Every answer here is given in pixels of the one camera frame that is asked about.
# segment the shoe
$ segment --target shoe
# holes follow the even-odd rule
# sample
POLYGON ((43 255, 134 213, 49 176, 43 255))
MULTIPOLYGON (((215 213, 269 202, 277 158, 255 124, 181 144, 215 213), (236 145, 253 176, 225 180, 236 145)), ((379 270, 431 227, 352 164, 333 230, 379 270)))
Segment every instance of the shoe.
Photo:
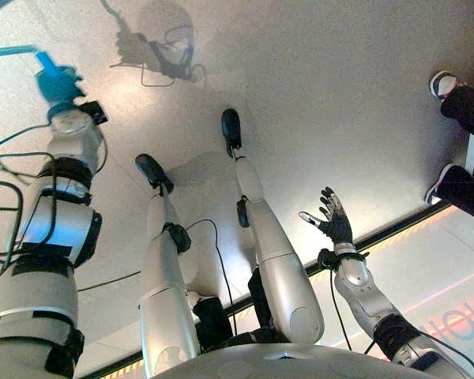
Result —
POLYGON ((191 310, 193 310, 193 308, 199 302, 203 302, 204 300, 207 300, 208 298, 215 298, 215 297, 216 296, 202 296, 195 291, 188 291, 188 293, 186 294, 186 300, 188 301, 188 305, 190 306, 191 310))
POLYGON ((437 182, 432 187, 430 187, 428 191, 425 193, 423 200, 427 204, 434 205, 440 202, 441 199, 437 197, 437 188, 441 185, 442 180, 444 179, 444 177, 446 176, 446 174, 452 167, 456 167, 456 166, 452 163, 448 163, 447 165, 445 165, 441 170, 441 174, 439 175, 437 182))
POLYGON ((439 71, 430 80, 430 92, 439 100, 444 100, 448 94, 461 83, 449 71, 439 71))
MULTIPOLYGON (((149 184, 156 190, 162 184, 167 188, 167 193, 172 192, 174 183, 167 178, 164 169, 151 156, 140 154, 135 158, 137 169, 148 180, 149 184)), ((160 189, 160 196, 163 196, 163 187, 160 189)))
POLYGON ((227 154, 234 157, 233 149, 241 148, 239 114, 235 109, 228 108, 221 116, 221 130, 227 142, 227 154))

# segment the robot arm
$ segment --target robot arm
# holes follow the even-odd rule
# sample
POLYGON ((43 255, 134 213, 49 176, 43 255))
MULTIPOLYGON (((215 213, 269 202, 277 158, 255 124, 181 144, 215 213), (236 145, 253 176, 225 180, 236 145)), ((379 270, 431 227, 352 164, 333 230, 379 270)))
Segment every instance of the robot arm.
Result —
POLYGON ((93 255, 100 231, 89 189, 105 117, 95 103, 73 104, 82 96, 74 69, 52 67, 37 74, 51 106, 51 160, 26 190, 18 258, 0 275, 0 377, 72 377, 84 345, 73 270, 93 255))
POLYGON ((352 243, 351 226, 337 195, 322 191, 327 209, 320 208, 328 222, 306 212, 299 215, 327 234, 334 251, 323 249, 318 257, 322 268, 334 269, 335 286, 348 302, 353 316, 364 332, 382 349, 386 357, 403 366, 443 378, 472 376, 450 359, 434 342, 409 324, 393 303, 377 288, 367 269, 365 256, 352 243))

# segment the black cable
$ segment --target black cable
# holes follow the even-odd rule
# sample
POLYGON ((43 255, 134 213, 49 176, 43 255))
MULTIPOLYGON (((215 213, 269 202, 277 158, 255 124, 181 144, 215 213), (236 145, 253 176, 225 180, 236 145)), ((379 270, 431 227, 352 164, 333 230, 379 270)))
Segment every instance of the black cable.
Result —
POLYGON ((365 351, 363 353, 365 355, 367 355, 369 353, 369 351, 371 351, 371 348, 374 347, 375 344, 376 344, 376 341, 372 341, 371 344, 369 345, 369 347, 367 349, 365 349, 365 351))
POLYGON ((233 298, 231 297, 230 284, 228 284, 228 278, 227 278, 227 273, 225 272, 225 269, 224 269, 223 258, 221 257, 220 248, 218 247, 218 228, 216 224, 214 223, 214 221, 210 219, 203 219, 203 220, 198 220, 196 223, 192 223, 189 227, 186 228, 186 230, 194 227, 198 223, 203 223, 203 222, 211 223, 214 227, 214 232, 216 234, 216 241, 214 245, 216 246, 216 251, 218 252, 218 256, 220 257, 221 270, 223 271, 224 282, 227 285, 228 297, 230 298, 231 315, 233 316, 233 319, 234 319, 234 333, 237 336, 237 321, 235 320, 234 301, 233 301, 233 298))
POLYGON ((107 140, 105 139, 105 136, 103 135, 102 131, 96 126, 95 127, 96 130, 98 130, 98 133, 100 134, 100 136, 102 137, 102 143, 103 143, 103 161, 102 161, 102 164, 100 164, 100 167, 98 167, 98 169, 95 171, 95 174, 98 174, 99 172, 102 171, 103 169, 103 166, 105 166, 105 163, 107 163, 107 157, 109 155, 109 148, 107 146, 107 140))
MULTIPOLYGON (((27 253, 30 252, 34 249, 37 249, 38 247, 45 245, 47 241, 49 241, 49 238, 53 235, 55 232, 56 228, 56 185, 57 185, 57 179, 56 179, 56 164, 55 164, 55 157, 52 156, 49 152, 21 152, 21 153, 14 153, 14 154, 2 154, 2 156, 16 156, 16 157, 22 157, 22 156, 49 156, 51 158, 51 177, 52 177, 52 193, 51 193, 51 222, 49 226, 49 231, 47 234, 44 236, 42 241, 36 243, 34 246, 30 247, 25 247, 21 248, 20 250, 16 251, 16 254, 18 253, 27 253)), ((28 225, 32 221, 33 216, 35 215, 35 211, 32 212, 32 215, 30 216, 30 220, 28 221, 28 225)), ((28 227, 24 229, 23 236, 21 237, 21 241, 23 241, 24 236, 26 235, 26 232, 28 230, 28 227)))
POLYGON ((111 284, 111 283, 118 282, 118 281, 123 280, 123 279, 130 278, 131 276, 135 276, 135 275, 138 275, 140 273, 141 273, 140 271, 132 272, 131 274, 121 276, 121 277, 113 279, 113 280, 108 280, 107 282, 102 282, 102 283, 95 284, 94 286, 81 288, 80 290, 77 290, 77 292, 83 292, 83 291, 91 290, 93 288, 102 287, 102 286, 105 286, 107 284, 111 284))
MULTIPOLYGON (((220 263, 221 263, 221 269, 223 271, 224 282, 227 285, 228 297, 230 298, 231 314, 232 314, 232 317, 233 317, 233 320, 234 320, 234 333, 237 336, 237 321, 235 319, 234 301, 233 301, 233 297, 231 296, 230 284, 228 283, 227 273, 224 269, 223 258, 221 256, 220 248, 218 247, 218 228, 217 228, 216 224, 214 223, 214 221, 209 220, 209 219, 203 219, 203 220, 198 220, 196 223, 192 223, 189 227, 186 228, 186 230, 188 231, 190 228, 194 227, 198 223, 203 223, 203 222, 211 223, 214 227, 214 232, 215 232, 215 237, 216 237, 214 245, 216 247, 216 251, 217 251, 218 256, 220 258, 220 263)), ((121 277, 116 278, 116 279, 108 280, 107 282, 102 282, 102 283, 98 283, 98 284, 95 284, 95 285, 92 285, 92 286, 89 286, 89 287, 81 288, 80 290, 77 290, 77 292, 82 292, 82 291, 91 290, 93 288, 102 287, 102 286, 105 286, 107 284, 111 284, 111 283, 114 283, 114 282, 117 282, 117 281, 120 281, 120 280, 130 278, 131 276, 138 275, 139 273, 140 273, 140 271, 132 272, 131 274, 121 276, 121 277)))
POLYGON ((437 342, 437 343, 440 343, 442 346, 444 347, 447 347, 448 349, 450 349, 451 351, 454 351, 455 353, 457 353, 458 355, 460 355, 462 358, 465 358, 467 360, 467 362, 469 362, 472 366, 472 368, 474 369, 474 362, 467 356, 465 355, 464 353, 462 353, 461 351, 455 349, 454 347, 448 345, 447 343, 445 342, 442 342, 441 340, 431 336, 430 334, 428 333, 425 333, 425 332, 422 332, 421 330, 416 330, 419 334, 421 334, 422 336, 426 336, 428 338, 430 338, 431 340, 437 342))
MULTIPOLYGON (((16 220, 14 221, 13 231, 12 231, 12 234, 10 236, 9 250, 6 253, 6 259, 4 261, 0 260, 0 263, 3 264, 1 272, 4 272, 10 265, 10 260, 11 260, 11 257, 13 255, 13 249, 14 249, 14 245, 15 245, 15 241, 16 241, 16 237, 17 237, 17 232, 19 231, 21 216, 23 214, 23 194, 21 193, 20 189, 17 188, 17 186, 15 186, 13 183, 0 181, 0 186, 4 186, 4 187, 8 187, 8 188, 12 189, 17 195, 16 220)), ((0 210, 2 210, 2 211, 5 211, 5 210, 6 211, 11 211, 11 210, 13 210, 13 208, 0 207, 0 210)))
POLYGON ((340 322, 340 327, 342 328, 342 332, 344 333, 344 338, 346 339, 346 343, 348 344, 348 349, 350 351, 353 351, 351 349, 351 344, 349 343, 348 335, 346 334, 346 329, 344 328, 344 323, 342 322, 342 317, 340 316, 339 313, 339 308, 337 307, 337 303, 335 301, 335 295, 333 294, 333 283, 332 283, 332 270, 330 270, 330 291, 332 292, 332 300, 333 304, 335 305, 335 310, 337 311, 337 316, 339 317, 339 322, 340 322))
MULTIPOLYGON (((7 258, 6 258, 6 265, 4 265, 5 269, 9 266, 10 264, 10 257, 12 257, 13 255, 18 255, 18 254, 22 254, 22 253, 28 253, 42 245, 44 245, 48 240, 49 238, 51 238, 51 236, 53 235, 53 233, 55 232, 55 228, 56 228, 56 200, 57 200, 57 197, 56 197, 56 186, 57 186, 57 177, 56 177, 56 167, 55 167, 55 158, 52 156, 52 154, 48 153, 48 152, 23 152, 23 153, 14 153, 14 154, 4 154, 2 156, 49 156, 51 158, 51 169, 52 169, 52 178, 53 178, 53 181, 52 181, 52 202, 51 202, 51 224, 49 226, 49 231, 47 232, 47 234, 44 236, 44 238, 42 239, 42 241, 36 243, 34 246, 30 246, 30 247, 24 247, 24 248, 21 248, 21 249, 18 249, 18 250, 15 250, 13 252, 7 252, 7 253, 0 253, 0 256, 4 256, 6 255, 7 258)), ((17 188, 15 185, 12 185, 11 183, 8 183, 8 182, 3 182, 3 183, 7 183, 8 185, 11 185, 15 188, 17 188)), ((14 246, 21 246, 21 243, 23 242, 23 239, 26 235, 26 232, 28 231, 28 227, 30 225, 30 223, 32 222, 32 218, 33 216, 35 215, 35 210, 39 204, 39 201, 40 201, 40 197, 37 199, 37 203, 36 203, 36 206, 35 208, 33 209, 32 211, 32 214, 30 215, 30 219, 28 220, 28 223, 27 223, 27 226, 26 228, 24 229, 24 232, 23 232, 23 235, 21 236, 21 240, 19 241, 19 243, 16 243, 15 242, 15 239, 17 237, 17 232, 16 234, 14 235, 14 244, 13 244, 13 247, 14 246)))
MULTIPOLYGON (((19 132, 16 132, 16 133, 14 133, 14 134, 12 134, 12 135, 10 135, 10 136, 4 138, 3 140, 1 140, 1 141, 0 141, 0 145, 5 144, 6 142, 8 142, 8 141, 10 141, 10 140, 12 140, 12 139, 14 139, 14 138, 16 138, 17 136, 20 136, 20 135, 23 134, 23 133, 29 132, 30 130, 40 129, 40 128, 46 128, 46 127, 48 127, 49 125, 50 125, 50 124, 37 125, 37 126, 30 126, 30 127, 25 128, 25 129, 23 129, 23 130, 20 130, 19 132)), ((0 171, 8 171, 8 170, 7 170, 6 168, 0 166, 0 171)))

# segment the white robot leg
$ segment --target white robot leg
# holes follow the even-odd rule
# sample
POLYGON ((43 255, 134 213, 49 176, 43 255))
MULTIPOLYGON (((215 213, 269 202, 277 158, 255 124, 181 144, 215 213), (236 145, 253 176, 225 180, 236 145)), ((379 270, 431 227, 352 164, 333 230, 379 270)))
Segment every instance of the white robot leg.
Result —
POLYGON ((200 352, 186 286, 179 267, 177 246, 165 223, 175 223, 168 200, 156 196, 149 206, 149 249, 141 271, 139 323, 147 377, 152 377, 200 352))
POLYGON ((261 280, 275 326, 293 343, 315 343, 324 331, 322 311, 302 262, 263 196, 254 167, 235 163, 239 190, 257 246, 261 280))

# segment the sneaker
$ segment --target sneaker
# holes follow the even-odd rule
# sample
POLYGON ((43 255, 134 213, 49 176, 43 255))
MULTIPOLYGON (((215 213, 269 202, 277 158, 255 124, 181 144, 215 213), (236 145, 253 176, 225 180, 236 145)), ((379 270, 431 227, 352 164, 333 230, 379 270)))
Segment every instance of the sneaker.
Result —
POLYGON ((439 71, 430 80, 430 92, 439 100, 444 100, 460 83, 449 71, 439 71))
MULTIPOLYGON (((147 154, 140 154, 135 158, 135 165, 137 169, 148 180, 153 189, 157 189, 162 184, 167 188, 167 193, 172 192, 174 183, 167 178, 164 169, 151 156, 147 154)), ((163 196, 163 187, 160 187, 160 196, 163 196)))
POLYGON ((441 185, 442 180, 452 167, 455 167, 455 165, 452 163, 448 163, 447 165, 445 165, 441 170, 441 174, 439 175, 437 182, 428 189, 427 193, 425 193, 425 197, 423 198, 423 200, 427 204, 434 205, 440 202, 441 199, 437 197, 437 188, 441 185))
POLYGON ((186 300, 188 301, 188 305, 190 306, 190 309, 193 310, 193 308, 199 303, 203 302, 204 300, 207 300, 208 298, 215 298, 216 296, 202 296, 198 292, 195 291, 188 291, 186 294, 186 300))

